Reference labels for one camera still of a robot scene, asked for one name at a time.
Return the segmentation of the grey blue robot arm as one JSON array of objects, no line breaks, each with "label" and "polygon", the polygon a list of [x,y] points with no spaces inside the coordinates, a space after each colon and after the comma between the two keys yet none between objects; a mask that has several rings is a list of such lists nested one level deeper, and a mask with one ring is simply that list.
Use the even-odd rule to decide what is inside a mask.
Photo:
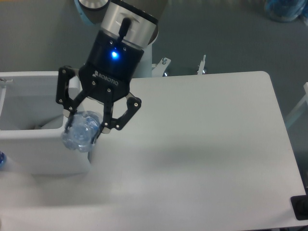
[{"label": "grey blue robot arm", "polygon": [[141,107],[130,82],[158,26],[158,17],[125,0],[110,0],[89,57],[79,68],[58,70],[56,102],[71,132],[79,105],[90,98],[104,105],[103,120],[86,141],[94,145],[102,133],[121,130]]}]

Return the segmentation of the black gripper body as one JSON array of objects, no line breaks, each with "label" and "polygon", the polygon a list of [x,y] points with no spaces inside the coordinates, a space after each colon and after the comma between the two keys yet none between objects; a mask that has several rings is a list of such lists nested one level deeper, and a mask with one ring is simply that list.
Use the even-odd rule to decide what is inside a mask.
[{"label": "black gripper body", "polygon": [[127,96],[130,81],[144,54],[100,30],[89,57],[79,69],[79,79],[88,97],[99,102],[107,101],[107,90],[112,93],[112,102]]}]

